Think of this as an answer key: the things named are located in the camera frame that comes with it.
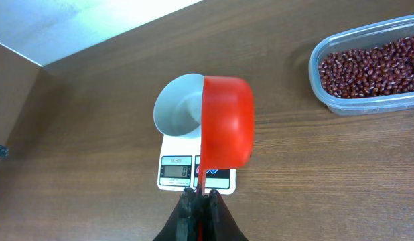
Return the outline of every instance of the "wood grain surface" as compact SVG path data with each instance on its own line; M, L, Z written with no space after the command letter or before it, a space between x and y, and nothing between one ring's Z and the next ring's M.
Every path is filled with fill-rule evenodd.
M249 240L414 240L414 110L336 116L307 72L325 37L413 13L203 1L46 66L0 165L0 241L152 240L179 198L156 186L153 105L190 72L253 89L253 156L224 198Z

